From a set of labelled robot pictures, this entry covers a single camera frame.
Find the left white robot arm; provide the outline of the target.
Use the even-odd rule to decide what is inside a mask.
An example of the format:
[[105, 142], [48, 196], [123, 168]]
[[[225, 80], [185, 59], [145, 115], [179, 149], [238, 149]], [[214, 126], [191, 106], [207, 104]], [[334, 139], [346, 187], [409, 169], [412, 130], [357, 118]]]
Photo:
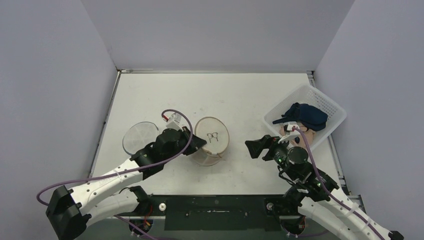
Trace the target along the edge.
[[163, 170], [166, 160], [180, 154], [189, 156], [206, 144], [187, 127], [167, 128], [102, 179], [87, 180], [70, 189], [58, 187], [46, 210], [58, 239], [74, 240], [90, 225], [114, 215], [149, 212], [153, 204], [137, 183]]

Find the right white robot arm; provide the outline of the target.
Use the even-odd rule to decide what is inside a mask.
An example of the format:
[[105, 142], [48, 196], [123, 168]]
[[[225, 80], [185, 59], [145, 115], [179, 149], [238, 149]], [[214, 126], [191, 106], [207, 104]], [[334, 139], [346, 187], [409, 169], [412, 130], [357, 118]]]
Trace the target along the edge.
[[309, 153], [298, 146], [290, 147], [279, 137], [264, 135], [247, 140], [250, 157], [277, 164], [278, 175], [290, 184], [283, 196], [281, 209], [290, 215], [312, 219], [341, 240], [402, 240], [404, 236], [388, 230], [369, 217], [351, 200], [338, 183], [309, 162]]

